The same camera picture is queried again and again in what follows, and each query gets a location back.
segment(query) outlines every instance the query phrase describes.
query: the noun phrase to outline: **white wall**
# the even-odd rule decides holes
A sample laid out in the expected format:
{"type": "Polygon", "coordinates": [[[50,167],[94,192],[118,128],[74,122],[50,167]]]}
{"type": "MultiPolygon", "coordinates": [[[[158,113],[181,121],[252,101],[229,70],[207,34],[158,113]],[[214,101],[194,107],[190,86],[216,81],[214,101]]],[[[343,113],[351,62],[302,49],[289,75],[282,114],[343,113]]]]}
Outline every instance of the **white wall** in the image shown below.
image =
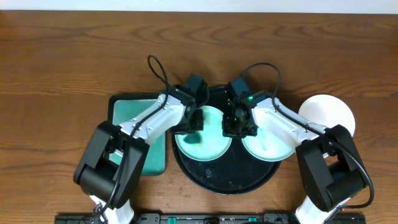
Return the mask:
{"type": "Polygon", "coordinates": [[[0,9],[398,14],[398,0],[0,0],[0,9]]]}

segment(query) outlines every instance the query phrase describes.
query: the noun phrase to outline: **green tray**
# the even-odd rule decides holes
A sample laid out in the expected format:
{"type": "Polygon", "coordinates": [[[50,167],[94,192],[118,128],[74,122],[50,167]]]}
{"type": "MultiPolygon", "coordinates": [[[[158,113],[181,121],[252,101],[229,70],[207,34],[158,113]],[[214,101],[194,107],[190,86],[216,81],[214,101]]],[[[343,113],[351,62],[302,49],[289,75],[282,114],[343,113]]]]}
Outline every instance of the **green tray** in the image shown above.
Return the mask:
{"type": "MultiPolygon", "coordinates": [[[[129,121],[153,105],[159,94],[122,94],[113,95],[109,99],[108,121],[115,125],[129,121]]],[[[166,133],[163,133],[156,142],[150,146],[144,168],[143,176],[163,174],[166,168],[166,133]]],[[[112,153],[109,159],[120,164],[121,155],[112,153]]]]}

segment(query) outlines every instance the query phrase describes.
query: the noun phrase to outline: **black round plate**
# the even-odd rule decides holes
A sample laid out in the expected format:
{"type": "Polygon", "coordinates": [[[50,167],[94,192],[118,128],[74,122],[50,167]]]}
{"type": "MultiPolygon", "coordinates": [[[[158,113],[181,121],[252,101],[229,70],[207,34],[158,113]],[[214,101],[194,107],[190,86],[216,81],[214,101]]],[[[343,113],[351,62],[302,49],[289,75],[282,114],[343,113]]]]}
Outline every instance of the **black round plate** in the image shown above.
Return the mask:
{"type": "MultiPolygon", "coordinates": [[[[222,86],[210,89],[210,99],[206,105],[214,106],[225,113],[228,109],[225,88],[222,86]]],[[[219,194],[234,195],[257,189],[275,174],[280,165],[280,162],[265,162],[255,158],[240,139],[233,139],[221,157],[208,162],[193,160],[182,153],[177,147],[174,134],[172,148],[185,175],[200,187],[219,194]]]]}

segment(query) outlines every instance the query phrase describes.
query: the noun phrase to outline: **wire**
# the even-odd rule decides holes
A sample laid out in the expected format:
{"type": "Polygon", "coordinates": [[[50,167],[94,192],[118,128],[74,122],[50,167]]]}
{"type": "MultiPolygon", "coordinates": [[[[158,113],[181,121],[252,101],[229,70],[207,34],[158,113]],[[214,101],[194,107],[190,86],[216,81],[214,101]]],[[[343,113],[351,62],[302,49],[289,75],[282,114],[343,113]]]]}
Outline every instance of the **wire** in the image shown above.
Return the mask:
{"type": "Polygon", "coordinates": [[[163,65],[161,64],[161,62],[159,61],[159,59],[157,59],[157,57],[155,57],[155,56],[153,56],[153,55],[149,55],[149,56],[147,57],[147,61],[148,61],[148,66],[149,66],[150,70],[154,73],[154,75],[155,75],[158,79],[160,79],[160,80],[166,85],[165,98],[164,98],[163,103],[162,103],[158,108],[156,108],[156,110],[152,111],[152,112],[149,113],[147,116],[145,116],[142,120],[140,120],[140,121],[138,121],[138,122],[136,123],[136,125],[134,126],[134,128],[132,129],[132,131],[131,131],[131,133],[130,133],[130,135],[129,135],[128,144],[126,144],[126,148],[124,149],[124,154],[123,154],[123,157],[122,157],[122,161],[120,162],[120,165],[119,165],[119,172],[118,172],[118,175],[116,176],[116,182],[115,182],[115,185],[114,185],[114,187],[113,187],[111,196],[110,196],[109,200],[106,202],[106,204],[105,204],[105,205],[101,208],[101,210],[99,211],[99,214],[104,218],[105,223],[108,222],[108,219],[105,217],[104,212],[105,212],[105,210],[111,205],[111,203],[113,202],[113,200],[114,200],[114,198],[115,198],[115,196],[116,196],[116,192],[118,191],[119,184],[120,184],[120,181],[121,181],[121,175],[122,175],[123,168],[124,168],[124,164],[126,163],[126,158],[128,157],[129,148],[130,148],[132,139],[133,139],[133,137],[134,137],[134,133],[139,129],[139,127],[143,124],[143,122],[145,122],[148,118],[150,118],[151,116],[153,116],[154,114],[156,114],[158,111],[160,111],[162,108],[164,108],[164,106],[165,106],[166,103],[167,103],[167,99],[169,98],[169,79],[167,78],[167,74],[166,74],[166,71],[165,71],[163,65]],[[162,77],[160,77],[160,76],[155,72],[154,68],[152,67],[152,64],[150,63],[150,60],[151,60],[152,58],[156,61],[156,63],[157,63],[158,66],[160,67],[160,69],[161,69],[161,71],[162,71],[162,73],[163,73],[164,79],[163,79],[162,77]]]}
{"type": "Polygon", "coordinates": [[[276,88],[274,90],[273,96],[272,96],[272,105],[274,106],[276,111],[278,111],[280,114],[282,114],[283,116],[285,116],[289,120],[293,121],[294,123],[298,124],[299,126],[305,128],[306,130],[311,131],[311,132],[319,135],[321,138],[325,138],[328,142],[332,143],[332,145],[334,145],[337,149],[339,149],[341,152],[345,153],[350,159],[352,159],[354,161],[354,163],[356,164],[356,167],[359,169],[360,173],[364,176],[366,183],[369,185],[370,195],[369,195],[369,200],[366,203],[361,204],[361,205],[340,205],[337,209],[342,209],[342,208],[352,208],[352,209],[365,208],[365,207],[369,206],[370,204],[372,204],[372,202],[374,200],[374,187],[373,187],[372,180],[370,179],[370,177],[369,177],[368,173],[366,172],[365,168],[355,159],[354,155],[352,155],[352,153],[344,145],[336,142],[332,138],[329,138],[328,136],[324,135],[323,133],[320,133],[319,131],[311,128],[309,125],[303,124],[300,121],[297,121],[296,119],[292,118],[291,116],[289,116],[288,114],[283,112],[279,108],[279,105],[276,105],[275,98],[276,98],[276,96],[278,94],[278,91],[280,89],[280,86],[281,86],[282,80],[283,80],[282,72],[281,72],[281,70],[278,67],[276,67],[275,65],[273,65],[271,63],[266,63],[266,62],[255,63],[254,65],[251,65],[247,69],[245,69],[239,76],[242,77],[244,74],[246,74],[250,70],[250,68],[258,66],[258,65],[271,66],[272,68],[276,69],[277,72],[278,72],[279,81],[278,81],[278,84],[277,84],[277,86],[276,86],[276,88]]]}

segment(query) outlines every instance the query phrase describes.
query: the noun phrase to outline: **wood grain surface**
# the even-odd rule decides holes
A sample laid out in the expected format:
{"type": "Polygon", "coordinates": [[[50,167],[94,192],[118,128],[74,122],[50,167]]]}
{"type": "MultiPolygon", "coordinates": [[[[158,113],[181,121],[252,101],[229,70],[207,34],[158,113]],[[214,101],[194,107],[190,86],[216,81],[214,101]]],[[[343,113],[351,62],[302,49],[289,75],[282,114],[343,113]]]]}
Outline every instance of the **wood grain surface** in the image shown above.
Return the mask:
{"type": "MultiPolygon", "coordinates": [[[[225,84],[252,63],[271,62],[284,72],[280,98],[293,110],[316,94],[344,100],[376,188],[359,212],[368,223],[398,223],[397,16],[57,11],[0,12],[0,223],[52,223],[59,212],[93,209],[73,172],[111,95],[164,88],[149,54],[172,83],[195,72],[225,84]]],[[[256,68],[248,80],[272,91],[277,75],[256,68]]],[[[261,188],[232,197],[195,185],[170,145],[167,153],[165,173],[140,180],[137,210],[292,211],[305,198],[295,156],[261,188]]]]}

